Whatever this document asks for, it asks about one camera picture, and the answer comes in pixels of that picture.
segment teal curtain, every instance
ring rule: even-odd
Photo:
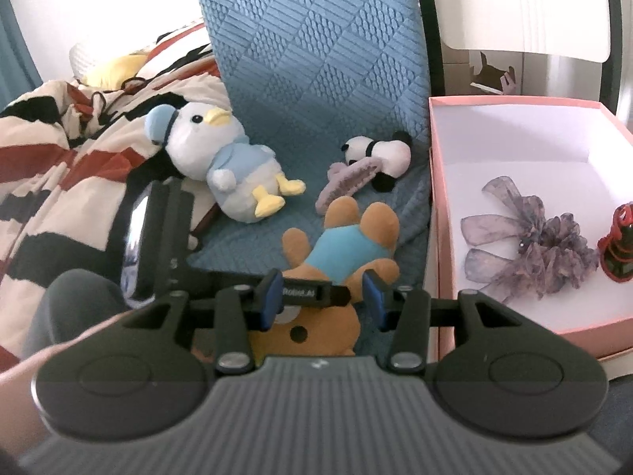
[[[0,0],[0,110],[42,84],[15,19],[11,0]]]

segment yellow fabric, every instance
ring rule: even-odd
[[[147,55],[126,55],[93,68],[81,83],[102,89],[117,90],[128,78],[135,76],[145,64]]]

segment yellow duck foot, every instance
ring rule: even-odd
[[[257,207],[255,207],[256,218],[268,218],[286,205],[286,200],[283,197],[269,194],[263,185],[257,186],[253,190],[252,195],[257,200]]]
[[[277,175],[277,184],[279,184],[279,192],[284,196],[299,196],[306,190],[306,184],[302,180],[286,179],[283,173]]]

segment duck beak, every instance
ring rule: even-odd
[[[221,126],[228,125],[231,120],[231,113],[229,110],[220,109],[219,107],[215,107],[214,109],[209,110],[207,115],[203,119],[207,125]]]

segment pink box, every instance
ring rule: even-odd
[[[589,246],[609,232],[613,212],[633,201],[633,136],[597,102],[526,96],[457,96],[430,99],[431,168],[438,242],[440,298],[455,298],[469,282],[463,270],[469,249],[462,218],[510,216],[481,188],[501,175],[524,196],[536,194],[547,218],[574,214]],[[506,258],[517,240],[481,247]],[[596,358],[633,348],[633,281],[616,283],[602,271],[580,289],[564,287],[542,300],[520,298],[509,306],[561,334]],[[439,355],[454,347],[451,330],[439,334]]]

